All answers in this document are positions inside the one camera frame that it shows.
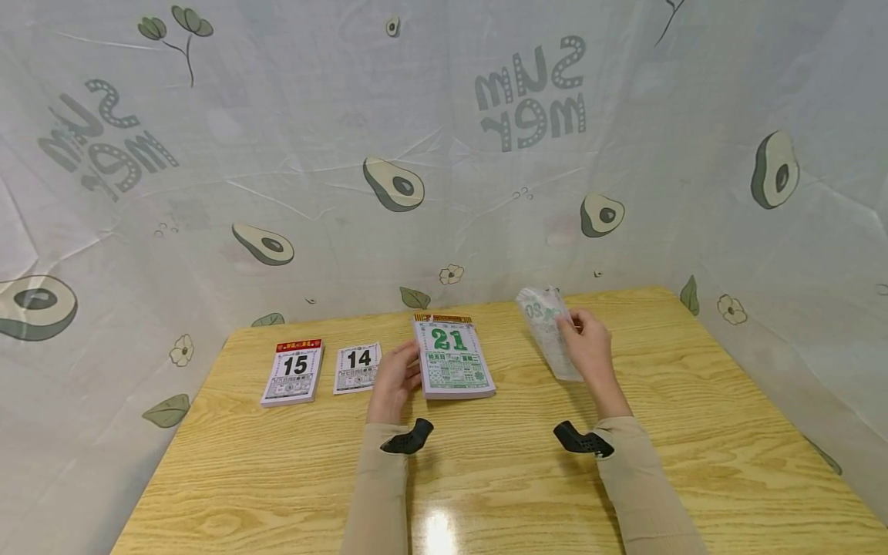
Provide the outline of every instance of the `number 21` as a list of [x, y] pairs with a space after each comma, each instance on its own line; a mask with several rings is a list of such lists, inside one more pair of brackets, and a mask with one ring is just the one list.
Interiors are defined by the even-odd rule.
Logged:
[[[450, 332], [453, 337], [454, 349], [457, 351], [468, 351], [469, 349], [463, 345], [463, 336], [458, 330], [454, 329]], [[450, 342], [447, 341], [447, 332], [441, 328], [432, 328], [432, 337], [435, 340], [435, 349], [438, 351], [449, 351]]]

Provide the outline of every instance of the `yellow wood grain table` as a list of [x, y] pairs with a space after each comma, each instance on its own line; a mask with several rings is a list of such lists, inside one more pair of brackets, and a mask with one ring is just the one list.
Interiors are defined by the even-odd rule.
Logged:
[[[613, 331], [620, 381], [711, 552], [888, 553], [884, 526], [669, 291], [567, 303]], [[552, 434], [596, 423], [583, 386], [552, 378], [515, 303], [446, 312], [474, 319], [497, 392], [408, 404], [409, 422], [435, 424], [409, 464], [413, 554], [620, 553], [593, 457]], [[369, 399], [333, 396], [337, 349], [412, 334], [409, 313], [233, 333], [113, 555], [336, 553]], [[315, 337], [316, 401], [261, 408], [275, 345]]]

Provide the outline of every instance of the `fabric backdrop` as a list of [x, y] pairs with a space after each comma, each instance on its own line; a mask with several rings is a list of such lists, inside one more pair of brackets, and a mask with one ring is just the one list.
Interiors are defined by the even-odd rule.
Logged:
[[189, 2], [2, 2], [0, 553], [108, 552], [238, 327], [548, 283], [681, 294], [888, 520], [884, 2]]

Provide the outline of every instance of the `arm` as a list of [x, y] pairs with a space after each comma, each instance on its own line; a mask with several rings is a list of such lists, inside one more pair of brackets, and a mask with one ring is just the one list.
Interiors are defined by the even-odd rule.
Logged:
[[340, 555], [407, 555], [407, 456], [380, 449], [392, 436], [409, 431], [398, 425], [410, 392], [421, 383], [415, 341], [400, 345], [379, 362], [367, 409], [352, 506]]
[[595, 400], [595, 433], [614, 448], [599, 473], [616, 510], [626, 555], [705, 555], [706, 544], [666, 478], [660, 457], [616, 380], [610, 332], [585, 310], [559, 320], [576, 369]]

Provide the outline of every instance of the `black wrist strap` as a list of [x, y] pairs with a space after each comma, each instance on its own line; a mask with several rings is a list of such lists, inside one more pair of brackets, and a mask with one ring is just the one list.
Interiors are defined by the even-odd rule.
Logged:
[[561, 442], [561, 446], [571, 453], [594, 453], [598, 458], [611, 456], [614, 446], [607, 443], [595, 432], [581, 435], [569, 420], [555, 426], [555, 437]]
[[401, 435], [396, 435], [380, 448], [386, 453], [402, 453], [403, 455], [413, 455], [419, 449], [423, 448], [425, 441], [429, 438], [435, 427], [425, 418], [417, 418], [413, 430]]

